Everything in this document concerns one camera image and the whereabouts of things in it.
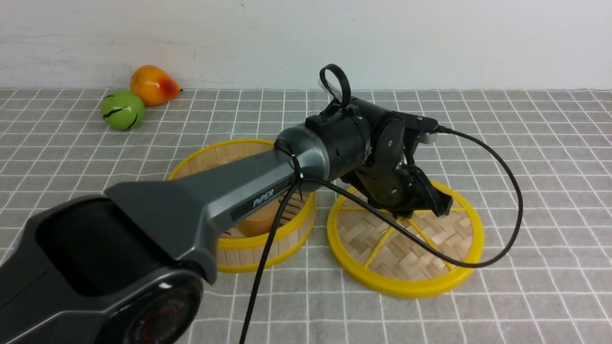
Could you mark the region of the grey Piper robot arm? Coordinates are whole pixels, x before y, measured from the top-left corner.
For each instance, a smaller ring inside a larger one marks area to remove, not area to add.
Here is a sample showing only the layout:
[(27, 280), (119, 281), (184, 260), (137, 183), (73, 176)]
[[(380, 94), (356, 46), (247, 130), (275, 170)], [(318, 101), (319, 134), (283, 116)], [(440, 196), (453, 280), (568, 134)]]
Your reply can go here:
[(170, 181), (122, 182), (36, 214), (1, 266), (3, 344), (173, 344), (194, 320), (217, 242), (300, 186), (341, 178), (394, 215), (450, 210), (411, 155), (435, 119), (331, 102), (272, 148)]

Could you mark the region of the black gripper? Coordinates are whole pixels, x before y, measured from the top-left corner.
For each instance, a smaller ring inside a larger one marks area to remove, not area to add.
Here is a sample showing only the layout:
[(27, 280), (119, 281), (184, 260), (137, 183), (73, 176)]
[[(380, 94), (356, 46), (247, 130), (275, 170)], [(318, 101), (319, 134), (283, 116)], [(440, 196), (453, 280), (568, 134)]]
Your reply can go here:
[(365, 162), (341, 180), (366, 196), (369, 204), (393, 218), (412, 218), (417, 211), (449, 215), (453, 198), (434, 187), (412, 155), (419, 142), (411, 128), (417, 115), (401, 113), (352, 98), (350, 109), (370, 125)]

